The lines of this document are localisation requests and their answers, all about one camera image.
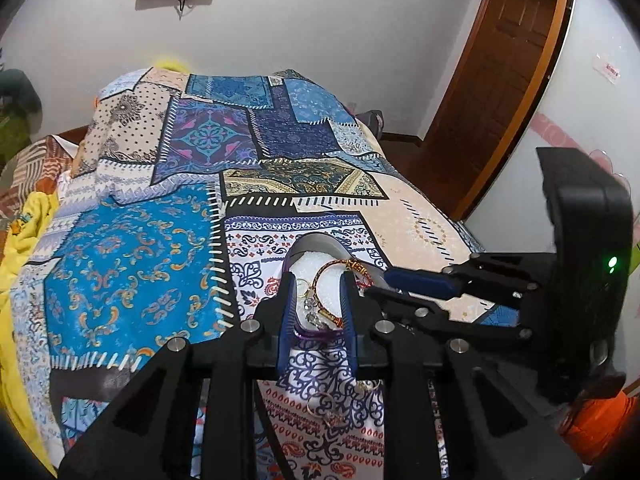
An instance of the door panel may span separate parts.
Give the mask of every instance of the door panel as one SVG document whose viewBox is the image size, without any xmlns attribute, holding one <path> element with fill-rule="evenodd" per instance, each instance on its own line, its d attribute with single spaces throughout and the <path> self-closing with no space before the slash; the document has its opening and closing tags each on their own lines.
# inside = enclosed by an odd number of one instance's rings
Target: door panel
<svg viewBox="0 0 640 480">
<path fill-rule="evenodd" d="M 536 70 L 556 0 L 489 0 L 411 179 L 451 215 L 492 157 Z"/>
</svg>

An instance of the striped fabric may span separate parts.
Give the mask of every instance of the striped fabric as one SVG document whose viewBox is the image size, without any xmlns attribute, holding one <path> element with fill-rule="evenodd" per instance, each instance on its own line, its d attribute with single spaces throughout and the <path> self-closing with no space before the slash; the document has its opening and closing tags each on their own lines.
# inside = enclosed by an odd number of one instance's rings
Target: striped fabric
<svg viewBox="0 0 640 480">
<path fill-rule="evenodd" d="M 0 262 L 11 222 L 31 191 L 53 193 L 60 173 L 71 168 L 71 157 L 52 136 L 44 137 L 12 158 L 0 175 Z"/>
</svg>

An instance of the bed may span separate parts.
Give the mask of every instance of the bed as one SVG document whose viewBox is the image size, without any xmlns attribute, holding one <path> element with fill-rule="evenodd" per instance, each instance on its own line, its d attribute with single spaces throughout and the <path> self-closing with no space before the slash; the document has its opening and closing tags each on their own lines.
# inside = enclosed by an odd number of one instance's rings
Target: bed
<svg viewBox="0 0 640 480">
<path fill-rule="evenodd" d="M 10 291 L 18 369 L 50 465 L 169 338 L 218 338 L 251 317 L 300 235 L 330 234 L 382 269 L 439 270 L 481 250 L 297 72 L 149 68 L 98 101 L 78 174 Z M 513 324 L 476 298 L 444 307 L 455 320 Z M 280 478 L 275 447 L 296 478 L 382 478 L 382 393 L 356 387 L 339 340 L 300 344 L 286 375 L 258 387 L 258 478 Z M 318 391 L 345 417 L 339 430 L 305 411 Z M 196 432 L 194 475 L 198 453 Z"/>
</svg>

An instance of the yellow blanket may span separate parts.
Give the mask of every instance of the yellow blanket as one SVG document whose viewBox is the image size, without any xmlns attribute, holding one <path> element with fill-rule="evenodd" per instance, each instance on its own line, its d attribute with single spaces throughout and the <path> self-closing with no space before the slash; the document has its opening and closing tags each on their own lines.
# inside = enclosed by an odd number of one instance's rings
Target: yellow blanket
<svg viewBox="0 0 640 480">
<path fill-rule="evenodd" d="M 9 228 L 4 246 L 4 260 L 0 264 L 0 404 L 4 406 L 11 422 L 36 457 L 53 474 L 55 469 L 49 462 L 36 430 L 27 393 L 18 370 L 9 288 L 57 209 L 56 194 L 32 192 L 22 208 L 21 217 Z"/>
</svg>

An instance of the white wall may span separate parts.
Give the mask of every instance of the white wall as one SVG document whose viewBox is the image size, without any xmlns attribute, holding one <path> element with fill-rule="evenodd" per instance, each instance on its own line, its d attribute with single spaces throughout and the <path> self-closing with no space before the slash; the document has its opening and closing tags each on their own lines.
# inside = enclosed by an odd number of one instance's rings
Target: white wall
<svg viewBox="0 0 640 480">
<path fill-rule="evenodd" d="M 39 135 L 87 124 L 120 74 L 175 57 L 192 72 L 295 68 L 388 130 L 414 134 L 469 0 L 26 0 L 0 45 L 43 103 Z"/>
<path fill-rule="evenodd" d="M 592 68 L 606 56 L 621 72 L 612 85 Z M 575 0 L 561 55 L 540 102 L 545 114 L 588 153 L 604 150 L 615 173 L 632 187 L 640 207 L 640 47 L 610 0 Z M 466 222 L 489 251 L 546 251 L 552 229 L 542 195 L 535 147 L 548 146 L 527 130 L 497 180 Z M 621 318 L 630 381 L 640 376 L 640 269 L 630 277 Z"/>
<path fill-rule="evenodd" d="M 425 94 L 427 96 L 424 101 L 427 103 L 426 111 L 422 113 L 422 110 L 419 108 L 418 114 L 414 118 L 414 121 L 418 122 L 415 123 L 414 128 L 411 128 L 411 131 L 416 131 L 416 134 L 421 139 L 424 139 L 429 131 L 431 122 L 440 107 L 440 103 L 442 102 L 442 98 L 444 97 L 447 88 L 449 87 L 449 82 L 453 77 L 453 73 L 456 71 L 456 67 L 460 61 L 460 56 L 462 56 L 462 51 L 465 49 L 466 40 L 468 40 L 471 28 L 473 27 L 476 16 L 478 15 L 478 9 L 481 2 L 482 0 L 469 0 L 460 30 L 458 31 L 458 36 L 450 51 L 449 59 L 444 66 L 444 70 L 440 76 L 440 81 L 435 89 L 429 88 Z"/>
</svg>

